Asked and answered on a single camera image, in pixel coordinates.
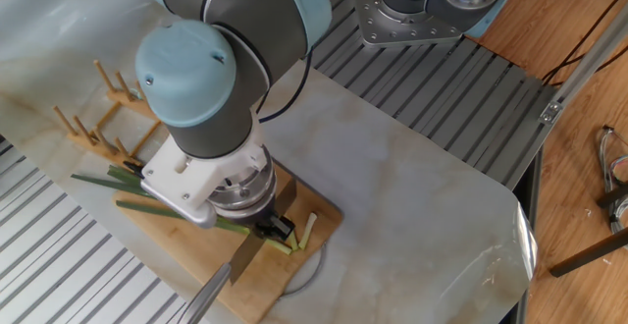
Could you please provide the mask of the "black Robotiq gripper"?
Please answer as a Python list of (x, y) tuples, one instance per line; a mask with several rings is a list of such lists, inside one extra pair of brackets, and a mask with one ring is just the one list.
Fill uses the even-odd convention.
[(293, 222), (284, 216), (290, 206), (290, 195), (274, 195), (228, 219), (236, 224), (251, 226), (260, 239), (286, 241), (294, 230)]

